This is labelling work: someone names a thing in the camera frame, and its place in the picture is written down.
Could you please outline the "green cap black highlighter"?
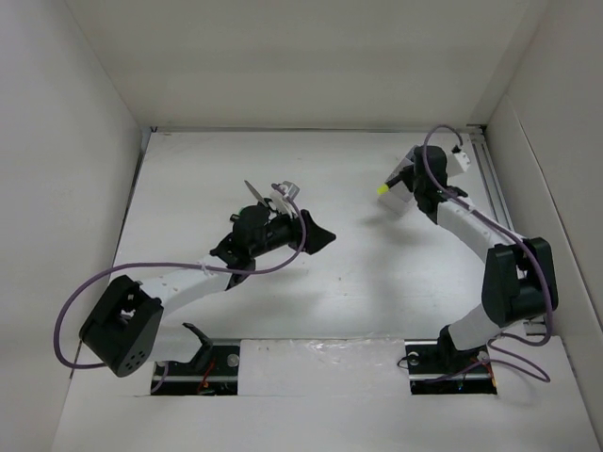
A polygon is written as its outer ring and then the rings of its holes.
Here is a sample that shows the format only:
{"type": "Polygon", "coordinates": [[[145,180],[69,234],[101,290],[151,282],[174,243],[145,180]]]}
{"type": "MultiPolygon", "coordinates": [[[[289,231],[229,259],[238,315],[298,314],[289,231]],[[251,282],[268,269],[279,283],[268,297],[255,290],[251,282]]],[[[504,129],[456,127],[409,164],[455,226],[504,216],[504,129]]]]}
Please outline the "green cap black highlighter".
{"type": "Polygon", "coordinates": [[[246,219],[246,207],[241,208],[237,213],[230,216],[229,220],[235,224],[246,219]]]}

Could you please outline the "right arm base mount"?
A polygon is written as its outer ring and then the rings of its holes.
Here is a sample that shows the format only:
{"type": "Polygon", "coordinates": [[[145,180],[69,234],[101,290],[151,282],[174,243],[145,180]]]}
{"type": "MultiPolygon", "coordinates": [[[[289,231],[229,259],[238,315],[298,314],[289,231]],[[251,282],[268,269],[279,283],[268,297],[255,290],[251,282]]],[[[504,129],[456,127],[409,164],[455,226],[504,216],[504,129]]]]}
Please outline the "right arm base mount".
{"type": "Polygon", "coordinates": [[[413,396],[496,395],[485,344],[457,350],[446,331],[437,339],[407,339],[397,366],[408,372],[413,396]]]}

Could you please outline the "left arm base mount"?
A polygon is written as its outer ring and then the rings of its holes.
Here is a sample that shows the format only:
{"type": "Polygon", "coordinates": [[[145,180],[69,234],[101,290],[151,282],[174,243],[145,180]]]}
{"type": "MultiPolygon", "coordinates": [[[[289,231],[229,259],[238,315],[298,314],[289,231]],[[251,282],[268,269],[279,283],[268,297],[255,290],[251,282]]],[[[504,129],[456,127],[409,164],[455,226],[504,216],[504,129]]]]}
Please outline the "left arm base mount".
{"type": "Polygon", "coordinates": [[[153,396],[235,396],[241,342],[211,339],[191,323],[162,329],[152,351],[153,396]]]}

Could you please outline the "black handled scissors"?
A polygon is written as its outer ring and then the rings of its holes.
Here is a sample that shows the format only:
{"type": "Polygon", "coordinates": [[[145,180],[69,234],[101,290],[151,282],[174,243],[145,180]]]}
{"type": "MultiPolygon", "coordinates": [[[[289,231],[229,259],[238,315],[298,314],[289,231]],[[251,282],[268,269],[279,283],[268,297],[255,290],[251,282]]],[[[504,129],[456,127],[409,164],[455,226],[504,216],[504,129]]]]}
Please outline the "black handled scissors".
{"type": "Polygon", "coordinates": [[[277,212],[277,208],[272,198],[264,197],[248,180],[245,180],[244,184],[260,205],[268,208],[271,212],[277,212]]]}

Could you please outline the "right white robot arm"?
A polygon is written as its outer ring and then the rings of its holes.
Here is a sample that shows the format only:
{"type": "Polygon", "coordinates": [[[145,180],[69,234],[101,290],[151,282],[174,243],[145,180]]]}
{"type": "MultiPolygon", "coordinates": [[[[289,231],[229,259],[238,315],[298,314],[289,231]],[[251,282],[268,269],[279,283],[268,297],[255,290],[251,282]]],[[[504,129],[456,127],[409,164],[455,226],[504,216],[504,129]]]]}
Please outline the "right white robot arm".
{"type": "Polygon", "coordinates": [[[541,317],[545,345],[559,305],[550,244],[505,228],[476,209],[467,193],[448,182],[448,168],[461,163],[464,153],[446,153],[438,146],[416,145],[386,182],[405,202],[412,202],[434,225],[472,250],[484,264],[479,304],[440,330],[433,357],[441,372],[454,375],[485,360],[487,347],[508,338],[508,329],[541,317]]]}

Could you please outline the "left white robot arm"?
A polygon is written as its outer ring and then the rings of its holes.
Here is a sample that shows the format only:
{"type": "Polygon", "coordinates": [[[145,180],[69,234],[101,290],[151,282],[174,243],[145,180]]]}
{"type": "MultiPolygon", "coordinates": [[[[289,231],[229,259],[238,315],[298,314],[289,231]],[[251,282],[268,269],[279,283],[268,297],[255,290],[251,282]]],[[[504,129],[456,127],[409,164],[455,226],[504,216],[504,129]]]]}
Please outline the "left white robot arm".
{"type": "Polygon", "coordinates": [[[191,268],[136,282],[115,278],[79,332],[82,342],[117,377],[144,363],[177,362],[189,373],[209,365],[212,341],[196,326],[164,328],[169,315],[204,297],[228,291],[256,273],[257,257],[281,247],[314,254],[334,242],[310,213],[279,213],[262,204],[232,215],[232,231],[191,268]]]}

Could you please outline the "white divided container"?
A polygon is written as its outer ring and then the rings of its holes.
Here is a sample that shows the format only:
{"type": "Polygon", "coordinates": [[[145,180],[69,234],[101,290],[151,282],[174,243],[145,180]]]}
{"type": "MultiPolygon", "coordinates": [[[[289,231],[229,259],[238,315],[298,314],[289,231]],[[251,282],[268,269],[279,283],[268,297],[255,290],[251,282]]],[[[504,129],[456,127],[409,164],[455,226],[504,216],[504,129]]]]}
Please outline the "white divided container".
{"type": "MultiPolygon", "coordinates": [[[[414,157],[416,148],[417,146],[413,146],[411,150],[401,158],[394,170],[385,178],[385,181],[400,174],[399,170],[401,169],[403,160],[414,157]]],[[[414,194],[411,194],[406,189],[402,181],[393,186],[388,192],[382,195],[378,194],[378,202],[398,217],[404,216],[416,204],[414,194]]]]}

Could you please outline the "yellow cap black highlighter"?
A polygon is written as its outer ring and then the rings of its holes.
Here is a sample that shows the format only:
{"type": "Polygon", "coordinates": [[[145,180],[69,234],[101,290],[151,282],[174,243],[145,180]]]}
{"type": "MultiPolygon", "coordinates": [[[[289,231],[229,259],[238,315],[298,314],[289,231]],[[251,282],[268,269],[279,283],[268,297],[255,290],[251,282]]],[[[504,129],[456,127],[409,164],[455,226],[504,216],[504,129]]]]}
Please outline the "yellow cap black highlighter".
{"type": "Polygon", "coordinates": [[[379,195],[388,192],[393,186],[397,185],[401,181],[401,176],[397,175],[387,181],[385,181],[377,190],[379,195]]]}

